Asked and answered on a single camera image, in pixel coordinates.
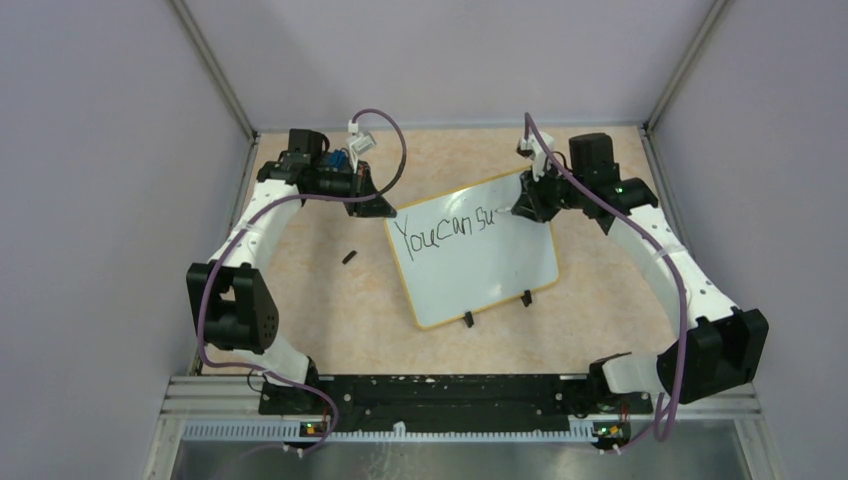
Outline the black marker cap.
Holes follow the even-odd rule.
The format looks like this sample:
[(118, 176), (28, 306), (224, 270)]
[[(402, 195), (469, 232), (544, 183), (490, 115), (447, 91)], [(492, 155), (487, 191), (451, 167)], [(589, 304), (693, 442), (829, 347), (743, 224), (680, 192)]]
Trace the black marker cap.
[(349, 262), (350, 262), (350, 261), (351, 261), (351, 260), (352, 260), (352, 259), (353, 259), (356, 255), (357, 255), (357, 253), (358, 253), (358, 252), (357, 252), (356, 250), (351, 250), (351, 251), (350, 251), (350, 252), (349, 252), (349, 253), (348, 253), (348, 254), (347, 254), (347, 255), (343, 258), (343, 260), (342, 260), (342, 264), (343, 264), (343, 265), (346, 265), (347, 263), (349, 263)]

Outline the yellow framed whiteboard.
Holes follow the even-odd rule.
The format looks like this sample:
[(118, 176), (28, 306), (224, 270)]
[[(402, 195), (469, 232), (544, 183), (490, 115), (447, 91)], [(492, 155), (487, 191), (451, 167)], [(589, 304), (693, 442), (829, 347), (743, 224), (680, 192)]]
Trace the yellow framed whiteboard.
[(419, 200), (385, 222), (415, 324), (429, 330), (556, 284), (558, 252), (548, 223), (511, 208), (520, 171)]

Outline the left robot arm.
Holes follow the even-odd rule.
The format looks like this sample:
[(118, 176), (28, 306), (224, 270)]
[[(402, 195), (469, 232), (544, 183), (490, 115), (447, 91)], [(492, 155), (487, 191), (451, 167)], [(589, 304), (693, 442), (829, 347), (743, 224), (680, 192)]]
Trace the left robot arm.
[(355, 134), (345, 149), (332, 150), (320, 132), (291, 130), (278, 159), (259, 169), (223, 245), (186, 274), (201, 362), (264, 374), (267, 395), (297, 413), (335, 404), (320, 391), (312, 359), (279, 335), (281, 314), (264, 274), (285, 228), (309, 200), (339, 202), (351, 217), (396, 215), (361, 157), (374, 144), (370, 134)]

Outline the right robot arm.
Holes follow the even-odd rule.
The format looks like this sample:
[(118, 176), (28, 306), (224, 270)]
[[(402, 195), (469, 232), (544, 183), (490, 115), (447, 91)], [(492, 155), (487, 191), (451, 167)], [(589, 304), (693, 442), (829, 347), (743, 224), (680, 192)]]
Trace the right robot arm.
[(516, 151), (532, 162), (520, 176), (514, 216), (550, 222), (579, 210), (624, 250), (669, 317), (676, 341), (656, 354), (617, 354), (590, 366), (589, 404), (612, 412), (629, 393), (665, 393), (680, 404), (751, 383), (769, 331), (757, 309), (743, 310), (707, 277), (668, 224), (645, 181), (624, 179), (605, 133), (575, 136), (571, 161), (557, 167), (553, 140), (527, 133)]

